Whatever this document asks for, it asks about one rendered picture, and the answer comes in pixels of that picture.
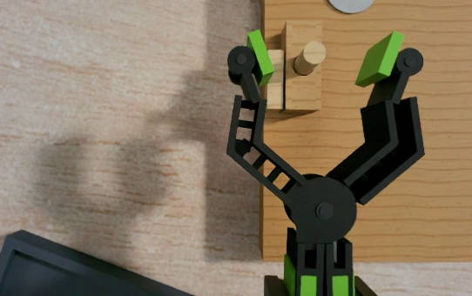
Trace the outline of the small light wooden block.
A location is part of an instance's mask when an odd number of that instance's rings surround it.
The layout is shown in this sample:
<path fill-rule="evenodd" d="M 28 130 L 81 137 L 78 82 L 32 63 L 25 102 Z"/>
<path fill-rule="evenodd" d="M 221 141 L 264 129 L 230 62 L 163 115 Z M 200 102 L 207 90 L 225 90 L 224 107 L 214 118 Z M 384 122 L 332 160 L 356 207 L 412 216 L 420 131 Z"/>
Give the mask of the small light wooden block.
<path fill-rule="evenodd" d="M 293 62 L 312 42 L 321 43 L 322 21 L 286 21 L 280 34 L 283 59 L 283 109 L 280 113 L 314 113 L 321 110 L 321 63 L 308 75 L 299 75 Z"/>

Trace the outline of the light wooden dowel pin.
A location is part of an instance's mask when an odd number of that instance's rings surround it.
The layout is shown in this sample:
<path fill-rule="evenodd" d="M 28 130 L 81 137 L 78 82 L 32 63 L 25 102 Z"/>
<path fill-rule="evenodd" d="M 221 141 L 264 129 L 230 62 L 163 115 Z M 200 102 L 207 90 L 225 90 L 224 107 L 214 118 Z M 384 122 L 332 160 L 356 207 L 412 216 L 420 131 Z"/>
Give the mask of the light wooden dowel pin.
<path fill-rule="evenodd" d="M 326 56 L 326 49 L 320 42 L 308 43 L 293 62 L 293 69 L 299 75 L 308 75 Z"/>

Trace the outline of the dark grey shallow tray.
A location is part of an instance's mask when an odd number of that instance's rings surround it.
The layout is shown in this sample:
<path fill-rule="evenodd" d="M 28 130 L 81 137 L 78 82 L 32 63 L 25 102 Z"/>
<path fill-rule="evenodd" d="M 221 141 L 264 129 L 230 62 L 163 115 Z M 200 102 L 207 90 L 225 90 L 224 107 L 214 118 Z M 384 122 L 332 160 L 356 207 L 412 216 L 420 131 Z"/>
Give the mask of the dark grey shallow tray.
<path fill-rule="evenodd" d="M 0 296 L 195 296 L 32 232 L 6 236 Z"/>

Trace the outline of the grey washer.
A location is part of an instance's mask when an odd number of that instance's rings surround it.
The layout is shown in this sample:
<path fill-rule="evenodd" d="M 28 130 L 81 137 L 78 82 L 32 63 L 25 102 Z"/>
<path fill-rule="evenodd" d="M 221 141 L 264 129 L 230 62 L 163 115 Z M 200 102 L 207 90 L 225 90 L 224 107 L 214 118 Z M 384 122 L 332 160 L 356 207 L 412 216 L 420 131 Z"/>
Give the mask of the grey washer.
<path fill-rule="evenodd" d="M 367 9 L 374 0 L 328 0 L 330 5 L 344 14 L 357 14 Z"/>

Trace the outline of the black spring clamp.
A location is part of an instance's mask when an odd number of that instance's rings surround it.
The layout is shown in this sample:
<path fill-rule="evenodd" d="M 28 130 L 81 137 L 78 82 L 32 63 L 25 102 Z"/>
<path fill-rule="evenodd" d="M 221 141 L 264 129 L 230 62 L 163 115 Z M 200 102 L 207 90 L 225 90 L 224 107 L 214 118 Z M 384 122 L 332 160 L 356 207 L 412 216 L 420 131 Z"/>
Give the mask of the black spring clamp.
<path fill-rule="evenodd" d="M 345 236 L 354 226 L 356 203 L 368 203 L 425 155 L 417 97 L 401 99 L 424 60 L 415 48 L 399 51 L 404 36 L 393 31 L 367 50 L 354 83 L 374 84 L 360 108 L 365 143 L 325 177 L 299 174 L 261 141 L 267 99 L 260 98 L 252 74 L 260 87 L 274 69 L 260 30 L 228 54 L 228 77 L 246 100 L 235 95 L 226 154 L 283 202 L 296 226 L 287 228 L 284 254 L 289 296 L 354 296 L 353 243 Z M 239 119 L 240 108 L 255 110 L 253 122 Z M 236 139 L 238 127 L 252 129 L 250 141 Z M 252 165 L 243 159 L 251 147 L 261 153 Z M 267 159 L 276 167 L 265 177 L 258 169 Z M 282 172 L 290 180 L 280 190 L 273 181 Z"/>

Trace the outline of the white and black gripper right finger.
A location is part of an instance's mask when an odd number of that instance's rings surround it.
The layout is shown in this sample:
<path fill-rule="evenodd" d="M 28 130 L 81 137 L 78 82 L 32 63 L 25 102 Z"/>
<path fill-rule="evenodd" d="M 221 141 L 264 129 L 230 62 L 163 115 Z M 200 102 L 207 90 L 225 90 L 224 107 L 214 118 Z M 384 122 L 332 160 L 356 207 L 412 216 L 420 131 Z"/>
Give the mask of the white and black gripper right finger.
<path fill-rule="evenodd" d="M 359 276 L 354 276 L 354 296 L 378 296 Z"/>

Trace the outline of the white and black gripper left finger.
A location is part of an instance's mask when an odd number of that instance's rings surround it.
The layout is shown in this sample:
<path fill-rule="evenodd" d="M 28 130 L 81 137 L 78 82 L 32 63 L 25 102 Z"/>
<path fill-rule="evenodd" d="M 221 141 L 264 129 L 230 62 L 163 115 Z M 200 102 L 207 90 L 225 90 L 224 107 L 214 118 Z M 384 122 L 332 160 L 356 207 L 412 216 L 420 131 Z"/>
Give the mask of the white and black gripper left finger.
<path fill-rule="evenodd" d="M 265 275 L 264 296 L 289 296 L 283 279 L 277 275 Z"/>

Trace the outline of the light brown wooden bench board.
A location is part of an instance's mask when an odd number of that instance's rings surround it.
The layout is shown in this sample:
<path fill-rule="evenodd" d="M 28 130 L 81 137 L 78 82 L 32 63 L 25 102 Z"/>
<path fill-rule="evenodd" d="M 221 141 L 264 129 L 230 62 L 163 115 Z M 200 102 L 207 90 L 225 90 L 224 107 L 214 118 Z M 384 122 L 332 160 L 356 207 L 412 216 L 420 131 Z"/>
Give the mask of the light brown wooden bench board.
<path fill-rule="evenodd" d="M 286 20 L 322 21 L 321 110 L 280 113 Z M 357 204 L 354 262 L 472 262 L 472 0 L 374 0 L 344 14 L 328 0 L 261 0 L 260 33 L 274 73 L 261 141 L 298 173 L 325 177 L 365 143 L 360 108 L 374 84 L 355 85 L 367 50 L 389 33 L 423 56 L 402 98 L 417 96 L 425 155 L 366 205 Z M 260 183 L 260 253 L 284 262 L 283 202 Z"/>

